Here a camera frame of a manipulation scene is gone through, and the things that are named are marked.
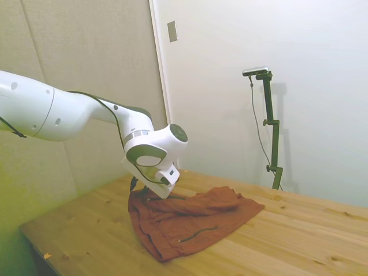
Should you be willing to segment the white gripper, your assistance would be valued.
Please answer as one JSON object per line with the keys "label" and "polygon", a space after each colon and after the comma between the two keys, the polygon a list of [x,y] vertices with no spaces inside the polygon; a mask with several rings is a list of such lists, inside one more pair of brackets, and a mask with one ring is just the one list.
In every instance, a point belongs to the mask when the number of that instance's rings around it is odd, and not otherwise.
{"label": "white gripper", "polygon": [[141,191],[143,196],[151,190],[160,198],[167,198],[180,177],[179,171],[173,164],[166,170],[159,170],[156,167],[135,166],[127,158],[123,158],[122,165],[134,176],[131,179],[130,191],[135,189],[139,180],[145,185]]}

